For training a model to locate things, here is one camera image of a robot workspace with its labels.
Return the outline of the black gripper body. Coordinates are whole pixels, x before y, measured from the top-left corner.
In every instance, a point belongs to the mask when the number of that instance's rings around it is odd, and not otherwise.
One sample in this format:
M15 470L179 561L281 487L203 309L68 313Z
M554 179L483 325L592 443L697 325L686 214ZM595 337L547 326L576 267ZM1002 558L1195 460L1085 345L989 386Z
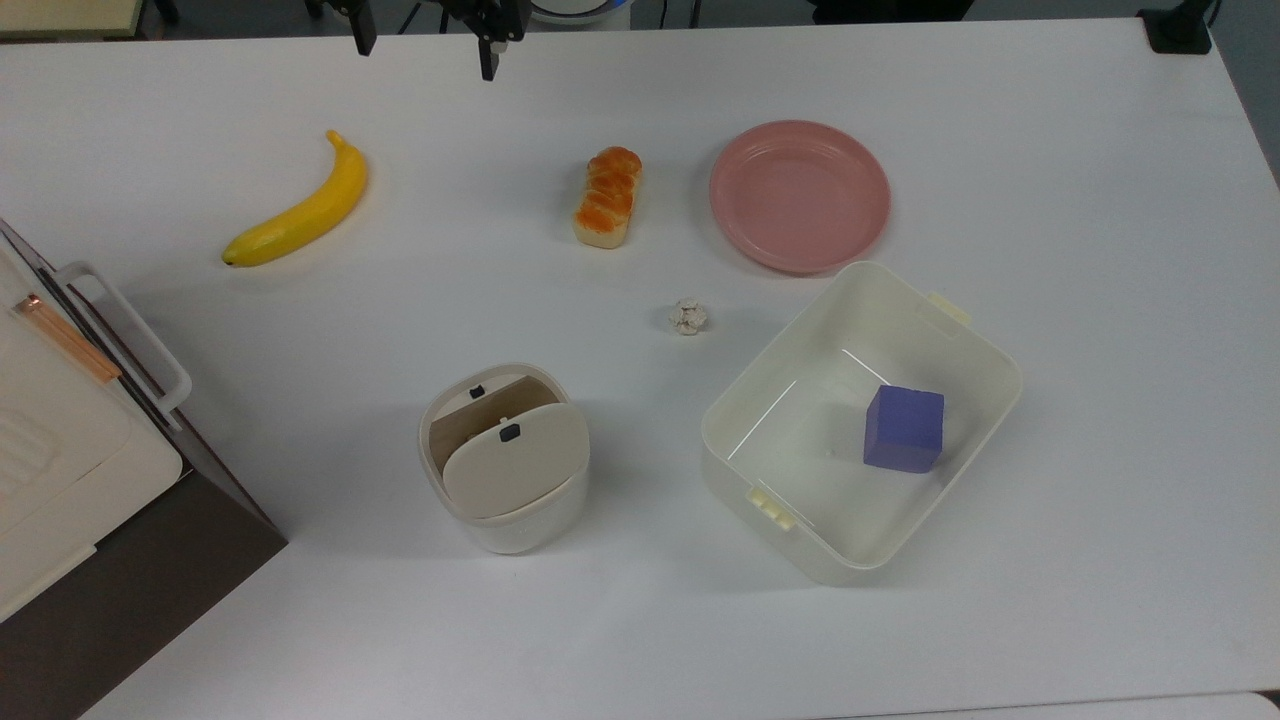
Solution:
M530 1L444 1L443 9L490 44L522 41L531 18Z

